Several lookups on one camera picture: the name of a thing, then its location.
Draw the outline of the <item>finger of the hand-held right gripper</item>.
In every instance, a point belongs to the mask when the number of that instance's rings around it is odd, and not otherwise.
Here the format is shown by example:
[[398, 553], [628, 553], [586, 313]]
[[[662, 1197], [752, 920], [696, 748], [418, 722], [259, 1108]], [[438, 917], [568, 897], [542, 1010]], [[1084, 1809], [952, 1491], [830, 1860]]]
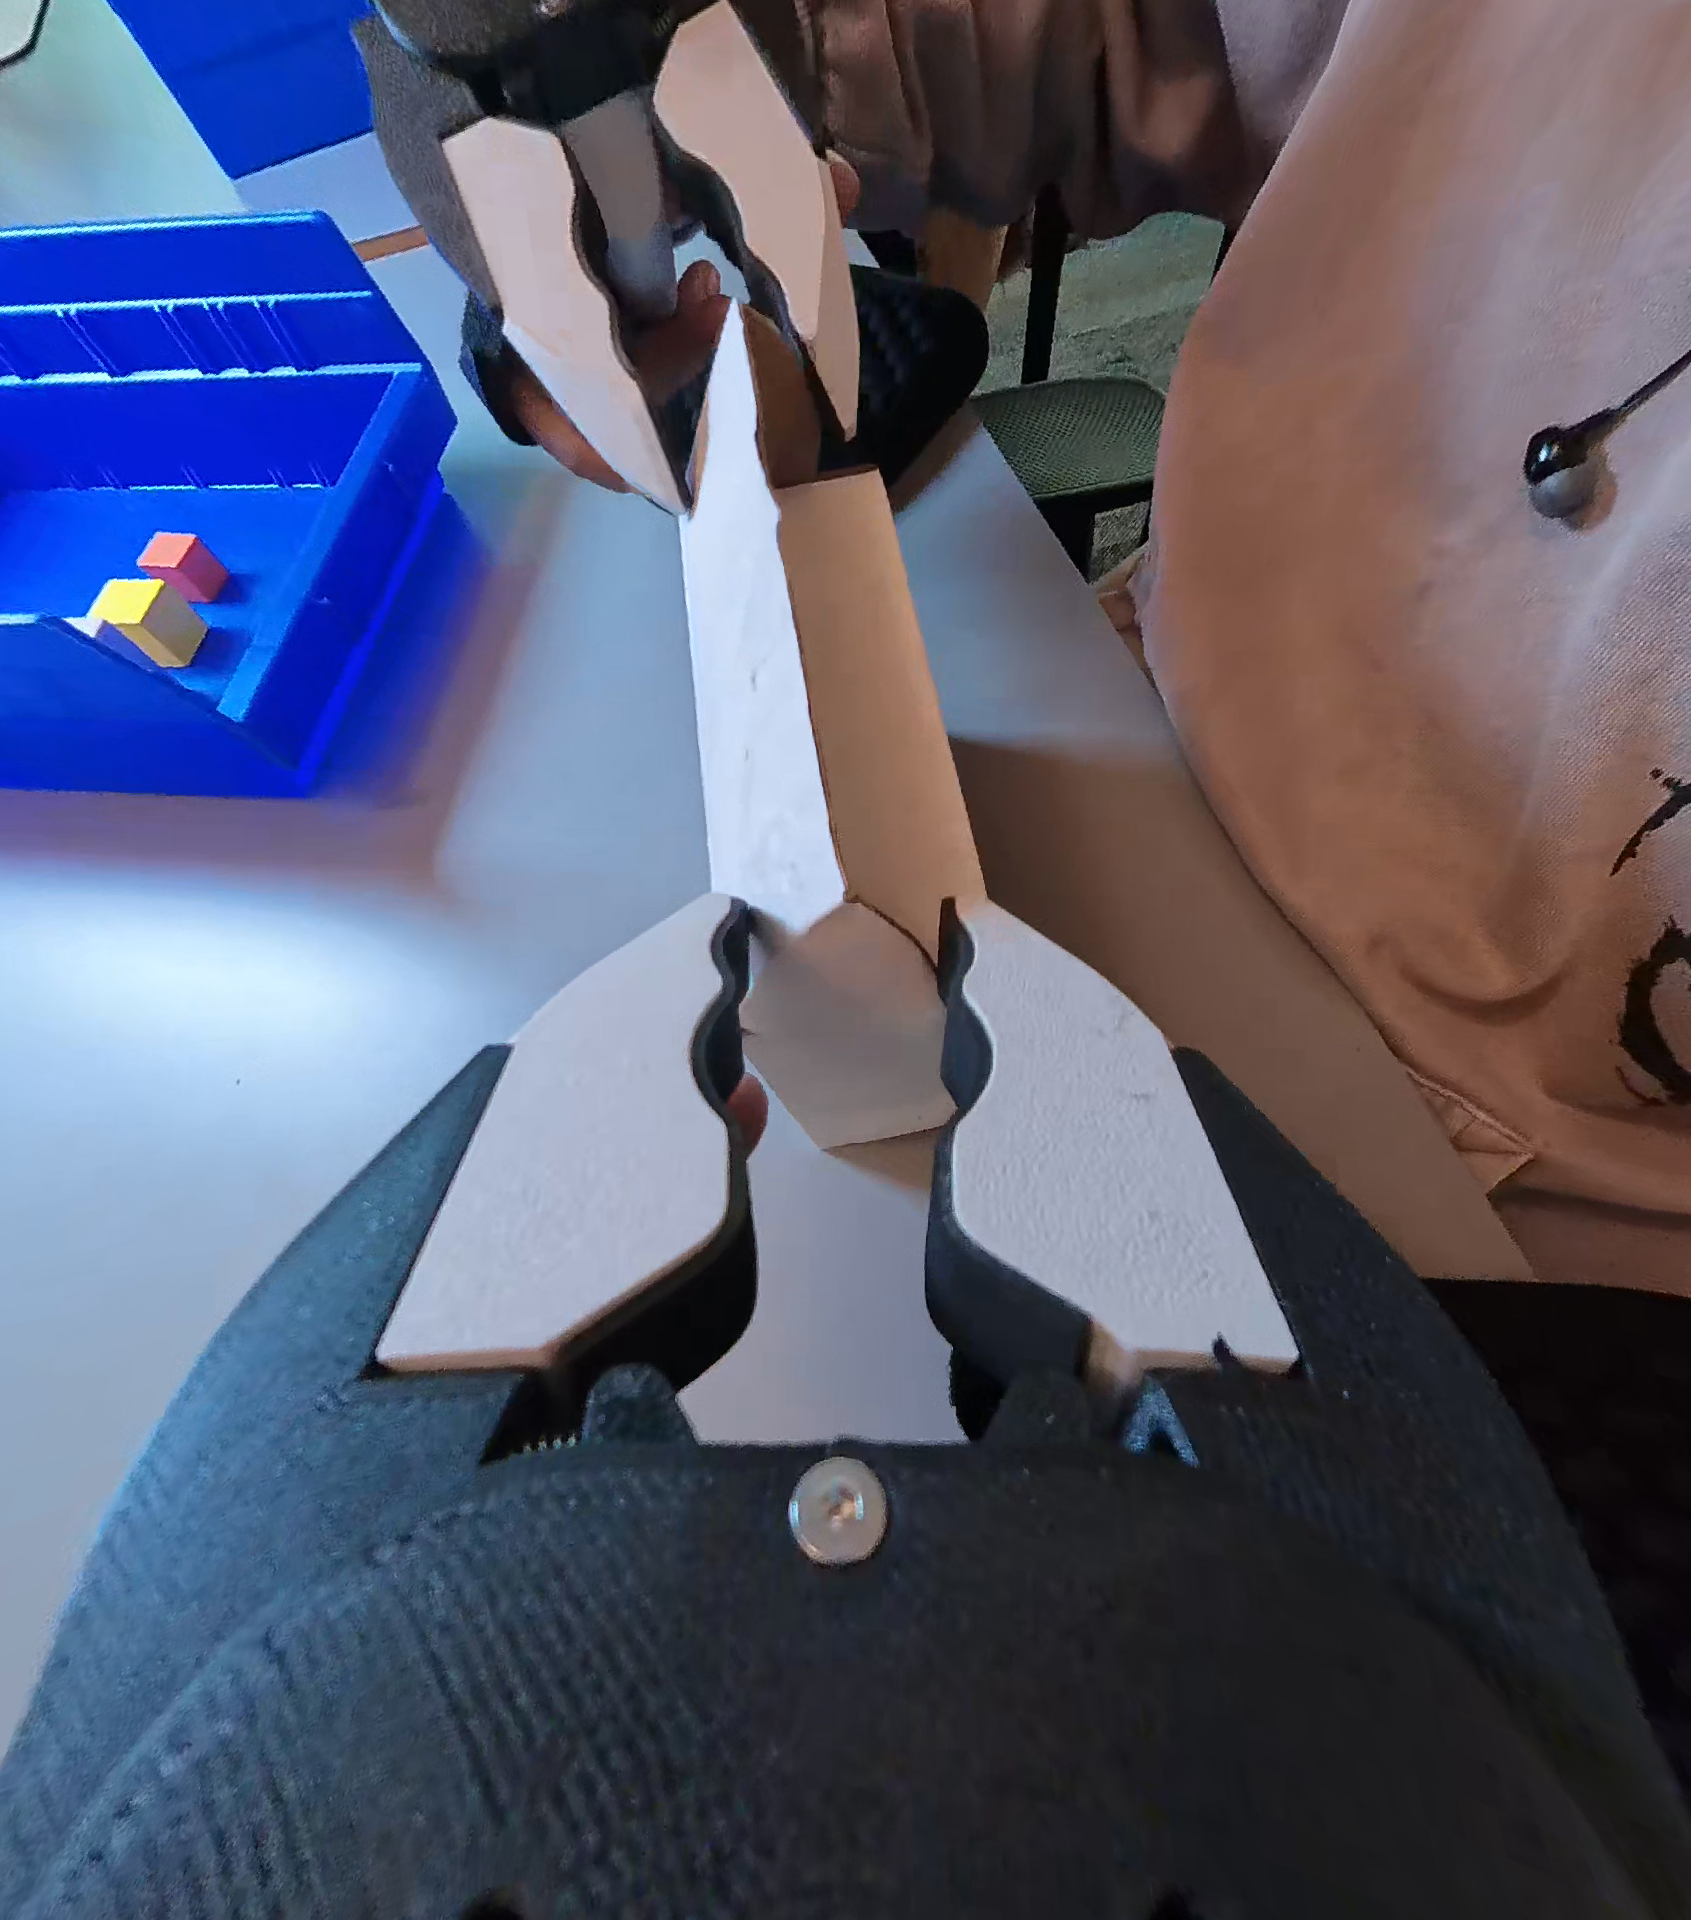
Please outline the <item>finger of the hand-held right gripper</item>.
[[860, 334], [836, 182], [734, 6], [674, 28], [654, 109], [680, 202], [808, 372], [822, 423], [854, 438]]
[[626, 346], [628, 327], [670, 319], [678, 307], [664, 192], [632, 186], [632, 164], [610, 158], [596, 213], [652, 219], [642, 235], [608, 235], [594, 260], [584, 179], [554, 132], [488, 116], [448, 136], [442, 155], [508, 342], [604, 464], [682, 515], [682, 466]]

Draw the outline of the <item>yellow cube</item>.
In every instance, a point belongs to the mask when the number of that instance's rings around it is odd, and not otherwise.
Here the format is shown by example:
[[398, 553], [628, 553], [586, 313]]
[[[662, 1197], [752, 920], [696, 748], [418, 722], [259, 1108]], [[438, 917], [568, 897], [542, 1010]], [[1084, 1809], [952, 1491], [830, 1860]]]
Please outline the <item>yellow cube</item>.
[[199, 606], [159, 577], [107, 581], [85, 628], [117, 651], [163, 670], [193, 665], [211, 631]]

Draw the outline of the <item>person's right hand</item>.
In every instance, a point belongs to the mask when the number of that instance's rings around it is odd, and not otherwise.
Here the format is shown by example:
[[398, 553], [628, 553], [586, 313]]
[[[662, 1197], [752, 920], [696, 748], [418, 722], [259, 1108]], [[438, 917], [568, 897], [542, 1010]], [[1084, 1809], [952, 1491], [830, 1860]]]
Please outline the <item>person's right hand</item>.
[[524, 364], [514, 412], [554, 459], [578, 477], [684, 515], [690, 505], [690, 433], [678, 413], [704, 389], [730, 300], [708, 260], [678, 282], [672, 316], [634, 323], [620, 346], [612, 303], [588, 292], [560, 339], [534, 339], [508, 322]]

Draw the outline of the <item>black mesh chair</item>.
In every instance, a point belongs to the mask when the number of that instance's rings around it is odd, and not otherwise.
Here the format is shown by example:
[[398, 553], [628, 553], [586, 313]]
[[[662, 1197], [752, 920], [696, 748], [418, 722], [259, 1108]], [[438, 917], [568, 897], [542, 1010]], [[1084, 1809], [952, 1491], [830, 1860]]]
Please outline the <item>black mesh chair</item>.
[[1232, 239], [1170, 211], [1092, 242], [1048, 193], [1004, 244], [974, 403], [1086, 577], [1146, 537], [1166, 393]]

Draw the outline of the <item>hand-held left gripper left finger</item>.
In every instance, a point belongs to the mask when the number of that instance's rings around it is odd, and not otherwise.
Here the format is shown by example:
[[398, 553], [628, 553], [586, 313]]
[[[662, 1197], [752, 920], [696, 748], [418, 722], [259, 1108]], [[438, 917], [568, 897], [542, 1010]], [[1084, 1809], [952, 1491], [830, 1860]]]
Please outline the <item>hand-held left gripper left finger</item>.
[[398, 1377], [516, 1380], [482, 1453], [578, 1438], [606, 1374], [692, 1386], [758, 1308], [752, 915], [708, 892], [510, 1040], [378, 1335]]

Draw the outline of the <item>white cardboard box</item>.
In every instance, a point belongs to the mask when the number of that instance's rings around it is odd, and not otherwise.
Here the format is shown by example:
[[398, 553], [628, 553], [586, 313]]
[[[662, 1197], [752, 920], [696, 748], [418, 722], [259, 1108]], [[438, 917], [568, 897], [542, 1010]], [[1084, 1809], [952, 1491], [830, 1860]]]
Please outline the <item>white cardboard box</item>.
[[952, 1115], [940, 924], [984, 873], [886, 481], [816, 455], [800, 359], [734, 300], [678, 521], [710, 873], [754, 913], [748, 1057], [844, 1147]]

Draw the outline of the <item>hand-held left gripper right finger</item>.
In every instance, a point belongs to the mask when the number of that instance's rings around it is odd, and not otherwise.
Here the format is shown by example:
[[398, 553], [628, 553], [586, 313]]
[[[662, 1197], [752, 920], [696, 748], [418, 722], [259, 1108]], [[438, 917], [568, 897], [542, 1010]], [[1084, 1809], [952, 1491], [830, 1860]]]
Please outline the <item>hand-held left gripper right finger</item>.
[[1130, 1452], [1196, 1464], [1156, 1374], [1298, 1361], [1194, 1092], [1160, 1025], [1106, 975], [994, 899], [940, 922], [940, 1074], [928, 1311], [950, 1399], [980, 1440], [1020, 1380], [1084, 1389]]

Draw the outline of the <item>black textured pad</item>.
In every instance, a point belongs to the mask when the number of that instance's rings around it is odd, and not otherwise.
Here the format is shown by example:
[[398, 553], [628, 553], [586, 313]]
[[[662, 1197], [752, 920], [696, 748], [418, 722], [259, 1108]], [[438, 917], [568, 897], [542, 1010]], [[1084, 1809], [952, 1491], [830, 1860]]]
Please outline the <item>black textured pad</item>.
[[982, 307], [950, 285], [852, 265], [858, 312], [858, 423], [848, 466], [896, 485], [954, 420], [992, 350]]

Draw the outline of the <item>blue plastic bin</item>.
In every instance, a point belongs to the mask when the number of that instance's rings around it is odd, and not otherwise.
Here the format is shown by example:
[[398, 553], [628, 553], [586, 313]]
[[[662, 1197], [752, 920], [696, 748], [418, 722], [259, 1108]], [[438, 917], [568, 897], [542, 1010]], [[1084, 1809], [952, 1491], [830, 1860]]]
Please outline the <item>blue plastic bin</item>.
[[[456, 425], [320, 210], [0, 230], [0, 788], [282, 799], [400, 757], [474, 588]], [[159, 532], [233, 573], [187, 670], [85, 628]]]
[[352, 25], [370, 2], [115, 2], [233, 177], [372, 129]]

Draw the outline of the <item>person's pale pink shirt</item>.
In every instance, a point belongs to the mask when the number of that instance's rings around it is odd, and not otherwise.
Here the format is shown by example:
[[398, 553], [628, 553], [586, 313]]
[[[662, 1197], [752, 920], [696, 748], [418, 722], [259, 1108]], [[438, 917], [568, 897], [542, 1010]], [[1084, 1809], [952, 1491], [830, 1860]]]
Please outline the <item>person's pale pink shirt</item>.
[[1236, 3], [1144, 634], [1548, 1279], [1691, 1296], [1691, 3]]

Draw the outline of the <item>red cube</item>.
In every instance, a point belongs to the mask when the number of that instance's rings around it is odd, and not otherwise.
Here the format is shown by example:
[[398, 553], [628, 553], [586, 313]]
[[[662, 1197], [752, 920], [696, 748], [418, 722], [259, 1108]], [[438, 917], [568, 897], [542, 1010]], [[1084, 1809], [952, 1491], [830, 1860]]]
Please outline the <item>red cube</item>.
[[139, 571], [163, 581], [195, 606], [217, 603], [231, 588], [231, 568], [199, 533], [159, 532], [139, 553]]

